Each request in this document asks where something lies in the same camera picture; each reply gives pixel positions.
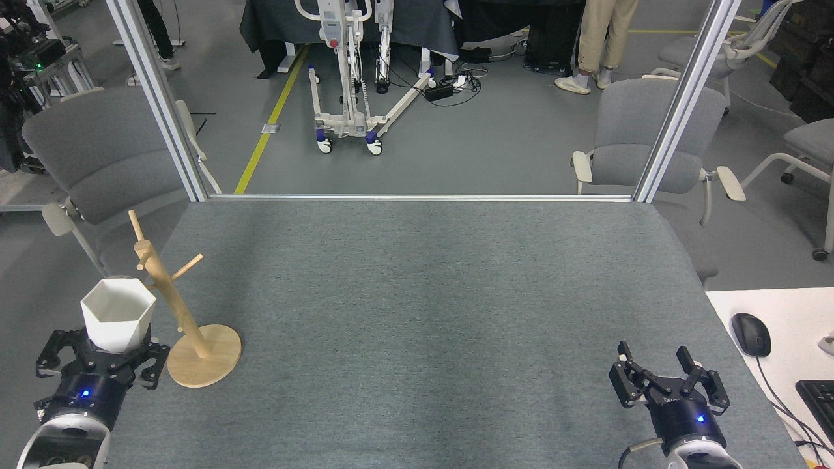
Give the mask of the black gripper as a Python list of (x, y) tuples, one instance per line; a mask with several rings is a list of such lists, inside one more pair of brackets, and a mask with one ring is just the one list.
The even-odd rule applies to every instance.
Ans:
[[(110, 367), (109, 362), (101, 362), (104, 367), (86, 370), (84, 357), (89, 338), (86, 329), (54, 330), (36, 359), (36, 377), (46, 378), (61, 376), (57, 391), (51, 396), (50, 403), (44, 411), (45, 423), (65, 414), (76, 414), (100, 421), (108, 430), (114, 430), (117, 416), (121, 410), (127, 391), (136, 379), (135, 371), (148, 360), (152, 364), (140, 373), (142, 385), (149, 391), (155, 391), (171, 347), (155, 342), (145, 342), (135, 350), (133, 367), (123, 365)], [(71, 347), (74, 360), (61, 367), (60, 351)]]
[[(726, 448), (726, 438), (712, 415), (722, 416), (730, 406), (717, 371), (703, 368), (692, 358), (688, 348), (680, 345), (676, 357), (686, 374), (680, 386), (682, 397), (665, 397), (665, 385), (658, 376), (634, 361), (627, 341), (621, 341), (617, 351), (618, 360), (609, 371), (609, 379), (624, 408), (634, 407), (652, 387), (658, 389), (648, 393), (648, 410), (656, 436), (662, 439), (661, 450), (665, 455), (684, 442), (704, 438)], [(699, 393), (692, 395), (697, 383), (705, 389), (707, 403)]]

